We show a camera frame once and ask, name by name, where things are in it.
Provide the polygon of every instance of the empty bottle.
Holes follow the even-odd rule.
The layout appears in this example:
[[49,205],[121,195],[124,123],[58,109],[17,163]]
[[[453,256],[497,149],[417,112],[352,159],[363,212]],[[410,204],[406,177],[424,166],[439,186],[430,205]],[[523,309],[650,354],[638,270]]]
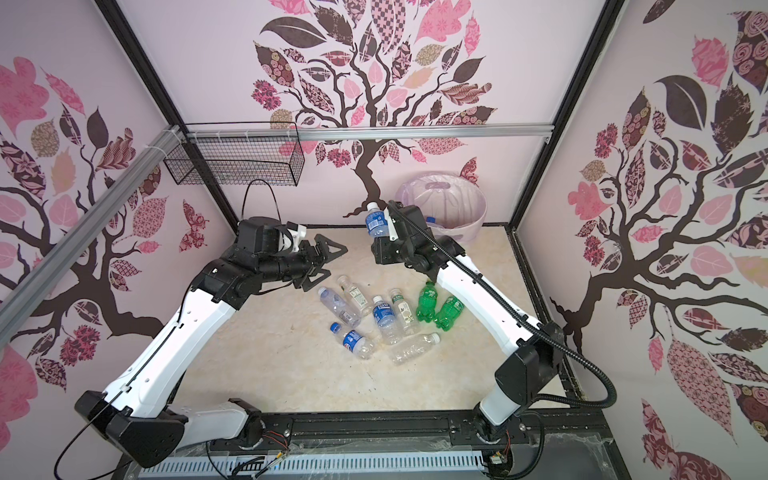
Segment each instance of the empty bottle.
[[449,331],[458,316],[462,314],[463,310],[464,303],[451,295],[445,303],[442,304],[442,308],[440,309],[440,312],[438,312],[437,318],[435,318],[435,325],[446,332]]
[[402,340],[402,325],[395,317],[392,307],[380,295],[373,297],[373,318],[379,326],[384,343],[394,345]]
[[402,365],[417,356],[424,355],[438,343],[440,343],[440,335],[437,333],[415,335],[389,349],[389,358],[395,365]]
[[386,218],[384,218],[384,212],[379,210],[379,204],[371,202],[366,207],[368,208],[368,217],[366,217],[368,235],[373,238],[388,237],[389,225],[387,225]]
[[317,294],[320,295],[320,301],[323,302],[323,305],[327,306],[328,310],[332,311],[334,315],[339,317],[339,320],[349,327],[355,328],[360,324],[360,315],[338,293],[321,286],[317,290]]
[[333,332],[333,335],[339,340],[339,343],[344,345],[344,348],[348,349],[361,359],[367,360],[373,355],[373,343],[355,330],[334,322],[331,324],[331,332]]
[[437,290],[435,283],[427,280],[427,284],[419,294],[419,308],[416,309],[416,317],[423,322],[431,322],[435,319],[435,306],[437,306]]
[[373,310],[373,302],[362,292],[357,283],[352,283],[347,275],[342,275],[337,280],[341,290],[350,304],[360,310],[360,316],[366,317]]
[[399,288],[393,288],[389,291],[389,295],[392,296],[392,305],[395,307],[395,315],[402,322],[402,332],[406,335],[413,335],[418,333],[421,329],[419,327],[419,321],[413,315],[411,306],[406,302],[406,299],[402,296],[402,292]]

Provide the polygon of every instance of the wire basket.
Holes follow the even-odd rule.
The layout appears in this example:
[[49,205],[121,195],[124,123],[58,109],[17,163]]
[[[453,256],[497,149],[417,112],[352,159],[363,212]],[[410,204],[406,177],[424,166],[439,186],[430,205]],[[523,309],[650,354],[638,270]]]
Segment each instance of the wire basket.
[[254,179],[270,185],[298,185],[304,168],[304,152],[296,124],[249,123],[269,123],[271,128],[278,125],[282,131],[268,136],[239,136],[231,132],[217,136],[188,134],[187,142],[176,146],[164,160],[176,184],[204,183],[207,173],[201,175],[192,161],[199,156],[210,169],[212,180],[221,185],[243,185]]

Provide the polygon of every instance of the pink wall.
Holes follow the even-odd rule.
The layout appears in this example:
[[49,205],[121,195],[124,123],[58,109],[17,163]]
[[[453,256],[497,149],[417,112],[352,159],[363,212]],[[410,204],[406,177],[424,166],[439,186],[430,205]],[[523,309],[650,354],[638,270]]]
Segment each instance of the pink wall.
[[766,476],[767,35],[757,0],[630,2],[521,227],[633,478]]
[[[88,0],[15,2],[0,13],[3,298],[165,122]],[[0,353],[4,477],[52,477],[83,426],[80,394],[133,361],[232,238],[203,187],[178,187],[162,166],[144,182]],[[60,472],[87,478],[118,458],[88,430]]]
[[[273,118],[300,125],[311,122],[302,127],[373,127],[380,125],[379,119],[384,124],[410,125],[430,113],[430,118],[423,118],[425,125],[463,119],[552,121],[602,4],[601,0],[175,0],[122,6],[188,122]],[[387,5],[392,6],[391,29],[382,20]],[[333,18],[348,28],[334,31]],[[320,36],[286,33],[284,22],[302,22],[305,31]],[[361,42],[371,45],[363,37],[383,46],[380,62],[369,55],[349,60]],[[342,54],[332,55],[335,64],[324,56],[333,52]],[[285,73],[274,75],[273,68]],[[314,78],[307,69],[315,69]],[[329,74],[331,69],[339,75],[335,85],[333,78],[317,74]],[[393,72],[389,80],[387,71]],[[459,94],[451,88],[466,91]],[[306,110],[296,96],[302,97]],[[408,108],[393,119],[409,96]],[[362,224],[360,211],[369,201],[391,199],[417,173],[459,173],[475,158],[478,185],[488,196],[486,220],[508,221],[541,138],[366,142],[359,156],[353,142],[321,144],[326,156],[318,156],[316,142],[305,142],[306,163],[298,188],[276,188],[285,218]],[[389,155],[382,159],[378,154],[382,146],[396,152],[398,160]],[[239,207],[245,188],[231,186],[225,191]],[[271,213],[269,192],[263,187],[251,191],[255,195],[249,197],[247,211]]]

